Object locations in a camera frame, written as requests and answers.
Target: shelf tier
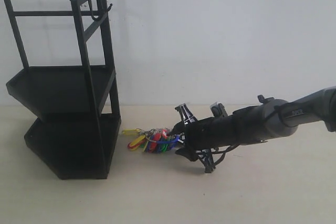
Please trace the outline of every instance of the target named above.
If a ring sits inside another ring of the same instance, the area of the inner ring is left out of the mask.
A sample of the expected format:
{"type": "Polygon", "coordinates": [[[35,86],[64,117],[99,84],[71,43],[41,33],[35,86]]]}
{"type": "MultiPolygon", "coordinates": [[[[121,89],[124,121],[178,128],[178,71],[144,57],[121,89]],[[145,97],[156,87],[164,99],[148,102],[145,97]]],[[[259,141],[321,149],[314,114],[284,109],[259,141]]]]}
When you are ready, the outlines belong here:
{"type": "MultiPolygon", "coordinates": [[[[116,72],[91,66],[96,104],[101,113],[116,72]]],[[[44,122],[78,120],[90,116],[82,66],[29,67],[6,84],[8,93],[44,122]]]]}
{"type": "Polygon", "coordinates": [[[102,146],[91,120],[44,123],[37,119],[25,141],[60,179],[106,179],[120,122],[119,116],[101,115],[102,146]]]}

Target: white wall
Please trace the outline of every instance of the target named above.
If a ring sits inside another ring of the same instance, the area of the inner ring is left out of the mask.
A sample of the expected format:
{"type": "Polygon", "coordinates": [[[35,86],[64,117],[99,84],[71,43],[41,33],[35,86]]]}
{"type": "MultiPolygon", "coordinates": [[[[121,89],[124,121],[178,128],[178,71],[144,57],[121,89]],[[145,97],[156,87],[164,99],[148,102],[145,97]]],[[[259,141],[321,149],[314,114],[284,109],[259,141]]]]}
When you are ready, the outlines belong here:
{"type": "MultiPolygon", "coordinates": [[[[70,9],[68,0],[12,1],[16,10],[70,9]]],[[[247,104],[336,85],[335,0],[109,1],[122,104],[247,104]]],[[[71,17],[18,23],[32,64],[80,63],[71,17]]],[[[11,104],[5,82],[21,64],[2,0],[0,27],[0,103],[11,104]]],[[[98,35],[92,62],[102,60],[98,35]]]]}

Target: black metal shelf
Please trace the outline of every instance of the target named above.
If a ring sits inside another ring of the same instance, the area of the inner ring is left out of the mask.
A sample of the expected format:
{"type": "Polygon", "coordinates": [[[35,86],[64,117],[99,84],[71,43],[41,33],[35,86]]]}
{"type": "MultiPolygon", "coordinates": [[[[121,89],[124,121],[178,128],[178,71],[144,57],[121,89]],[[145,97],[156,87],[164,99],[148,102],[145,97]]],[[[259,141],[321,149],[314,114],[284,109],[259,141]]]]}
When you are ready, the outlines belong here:
{"type": "Polygon", "coordinates": [[[107,0],[70,0],[71,11],[14,11],[4,0],[23,70],[6,84],[8,93],[38,119],[25,135],[27,146],[61,179],[106,178],[120,126],[116,70],[107,0]],[[88,2],[90,10],[82,11],[88,2]],[[82,66],[30,66],[17,16],[72,16],[82,66]],[[91,16],[84,30],[82,16],[91,16]],[[105,64],[91,66],[86,42],[100,28],[105,64]],[[101,114],[110,95],[112,114],[101,114]]]}

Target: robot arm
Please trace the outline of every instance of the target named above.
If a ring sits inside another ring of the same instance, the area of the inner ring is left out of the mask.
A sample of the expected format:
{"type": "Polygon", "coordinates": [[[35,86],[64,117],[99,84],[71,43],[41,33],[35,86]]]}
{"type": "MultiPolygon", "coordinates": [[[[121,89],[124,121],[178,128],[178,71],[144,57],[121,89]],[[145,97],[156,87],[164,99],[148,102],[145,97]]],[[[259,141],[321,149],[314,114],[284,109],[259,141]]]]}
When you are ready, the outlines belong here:
{"type": "Polygon", "coordinates": [[[202,157],[211,155],[207,157],[210,162],[202,163],[206,172],[212,172],[224,159],[226,152],[239,145],[264,143],[269,139],[290,136],[300,124],[324,121],[328,131],[336,131],[336,87],[320,90],[294,102],[265,99],[262,95],[258,99],[261,105],[239,109],[232,115],[227,115],[221,104],[214,105],[213,117],[188,123],[183,120],[180,108],[182,106],[192,115],[190,110],[185,104],[176,107],[182,122],[170,134],[184,134],[184,147],[176,153],[191,161],[200,159],[199,153],[202,153],[202,157]],[[229,148],[220,152],[218,148],[223,146],[229,148]],[[220,153],[222,159],[213,162],[212,154],[220,153]]]}

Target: beige table surface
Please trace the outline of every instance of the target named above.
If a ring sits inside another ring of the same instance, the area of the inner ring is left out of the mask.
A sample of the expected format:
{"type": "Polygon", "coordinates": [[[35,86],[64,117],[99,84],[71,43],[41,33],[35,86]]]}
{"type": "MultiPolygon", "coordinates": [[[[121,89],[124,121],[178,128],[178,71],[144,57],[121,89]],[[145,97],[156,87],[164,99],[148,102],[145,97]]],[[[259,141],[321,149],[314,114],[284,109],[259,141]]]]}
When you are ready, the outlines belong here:
{"type": "MultiPolygon", "coordinates": [[[[208,116],[207,106],[193,109],[208,116]]],[[[172,106],[122,114],[123,127],[179,118],[172,106]]],[[[1,224],[336,223],[336,135],[321,122],[239,147],[213,174],[173,152],[129,152],[130,139],[119,137],[107,180],[59,180],[25,145],[34,119],[23,107],[0,107],[1,224]]]]}

